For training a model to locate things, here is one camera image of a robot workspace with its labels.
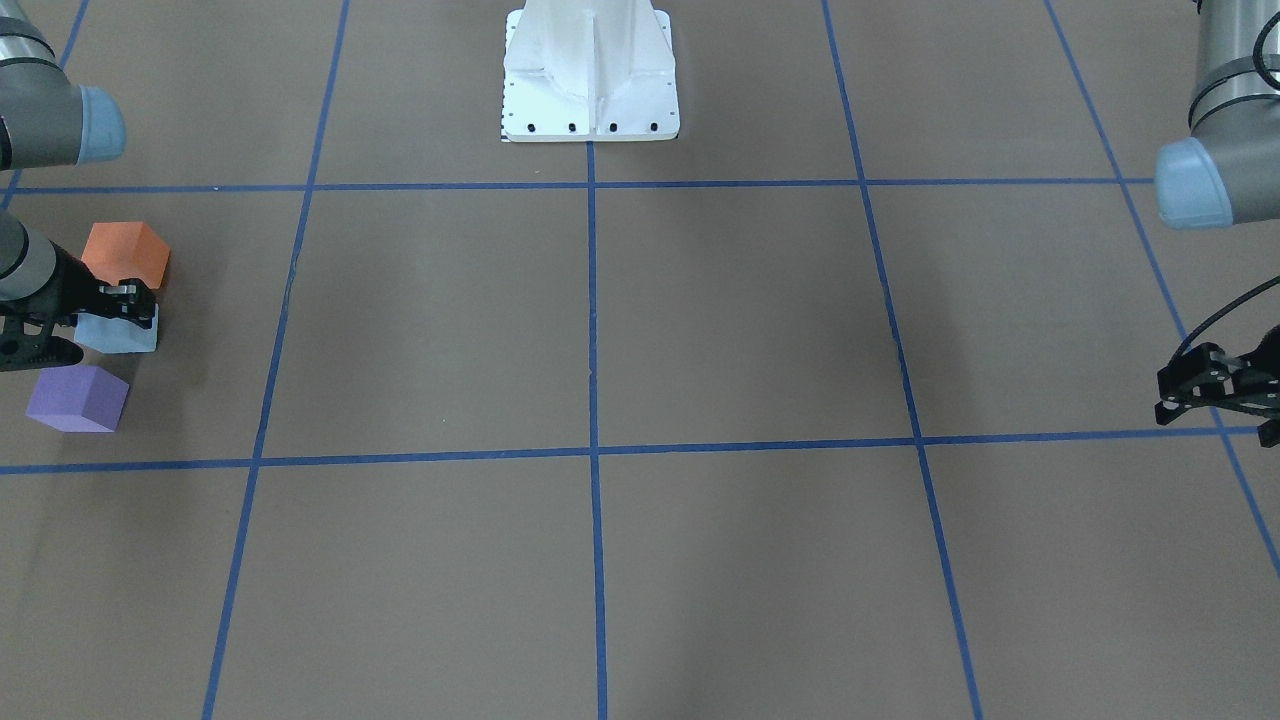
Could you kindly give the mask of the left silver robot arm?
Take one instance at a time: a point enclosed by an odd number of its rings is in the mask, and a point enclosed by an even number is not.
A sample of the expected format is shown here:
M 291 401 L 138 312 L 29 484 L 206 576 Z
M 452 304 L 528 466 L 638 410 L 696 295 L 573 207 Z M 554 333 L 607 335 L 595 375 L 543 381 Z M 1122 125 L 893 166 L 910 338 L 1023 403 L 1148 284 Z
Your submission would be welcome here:
M 1202 231 L 1279 218 L 1276 1 L 1198 1 L 1187 138 L 1160 149 L 1162 222 Z

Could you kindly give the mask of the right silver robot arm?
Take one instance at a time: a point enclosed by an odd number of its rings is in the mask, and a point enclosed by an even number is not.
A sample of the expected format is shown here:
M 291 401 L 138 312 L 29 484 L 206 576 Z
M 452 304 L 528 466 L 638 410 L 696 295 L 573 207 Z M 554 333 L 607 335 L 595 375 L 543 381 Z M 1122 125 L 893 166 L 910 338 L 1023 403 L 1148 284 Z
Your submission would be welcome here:
M 52 45 L 18 1 L 3 3 L 1 86 L 4 170 L 79 167 L 125 151 L 125 122 L 114 97 L 70 82 Z M 3 301 L 14 307 L 37 297 L 58 301 L 54 318 L 88 313 L 143 328 L 152 325 L 156 307 L 141 279 L 128 278 L 114 290 L 4 213 Z

